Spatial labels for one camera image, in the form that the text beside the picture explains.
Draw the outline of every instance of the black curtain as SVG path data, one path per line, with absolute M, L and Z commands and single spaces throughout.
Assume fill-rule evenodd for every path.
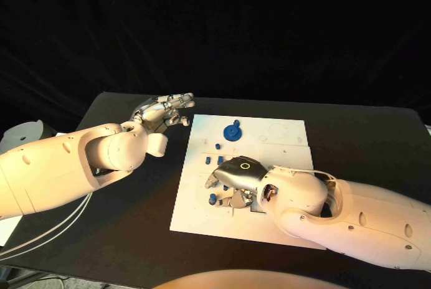
M 72 131 L 102 91 L 409 107 L 431 123 L 425 3 L 1 0 L 3 129 Z

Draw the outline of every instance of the blue object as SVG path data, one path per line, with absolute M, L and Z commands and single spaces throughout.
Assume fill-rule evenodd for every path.
M 210 204 L 210 205 L 214 205 L 216 202 L 217 202 L 217 197 L 216 197 L 214 194 L 210 194 L 210 195 L 209 195 L 209 204 Z
M 227 141 L 236 141 L 242 136 L 242 131 L 239 128 L 239 121 L 233 121 L 233 125 L 229 125 L 222 131 L 222 135 Z

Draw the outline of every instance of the white board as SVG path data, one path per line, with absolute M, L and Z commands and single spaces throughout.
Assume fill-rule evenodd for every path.
M 235 120 L 239 120 L 242 137 L 229 142 L 222 131 Z M 275 164 L 313 169 L 304 121 L 194 115 L 170 230 L 324 249 L 314 242 L 282 233 L 271 217 L 256 212 L 258 207 L 232 209 L 209 205 L 210 193 L 222 198 L 232 195 L 230 189 L 223 191 L 222 184 L 210 189 L 203 187 L 217 167 L 217 157 L 229 160 L 240 155 L 258 160 L 265 167 Z M 206 164 L 206 157 L 210 157 L 210 164 Z

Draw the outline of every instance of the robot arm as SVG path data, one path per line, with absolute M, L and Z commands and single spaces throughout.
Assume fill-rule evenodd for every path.
M 431 206 L 367 184 L 336 179 L 323 182 L 313 171 L 274 166 L 240 156 L 213 171 L 217 182 L 236 189 L 214 207 L 258 205 L 285 234 L 317 242 L 350 257 L 395 269 L 431 269 Z M 321 217 L 323 205 L 330 216 Z
M 147 153 L 164 155 L 167 126 L 193 94 L 147 100 L 129 121 L 39 140 L 0 155 L 0 219 L 52 209 L 122 179 Z

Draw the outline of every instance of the black table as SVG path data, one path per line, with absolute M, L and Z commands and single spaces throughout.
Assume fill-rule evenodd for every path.
M 102 93 L 78 129 L 122 123 L 148 96 Z M 314 168 L 431 204 L 431 137 L 409 109 L 196 98 L 193 114 L 305 121 Z M 328 250 L 168 231 L 190 127 L 167 129 L 163 158 L 96 191 L 59 238 L 1 264 L 106 283 L 151 287 L 209 270 L 295 273 L 347 287 L 428 287 L 431 274 L 366 264 Z M 5 249 L 57 224 L 79 201 L 24 216 Z

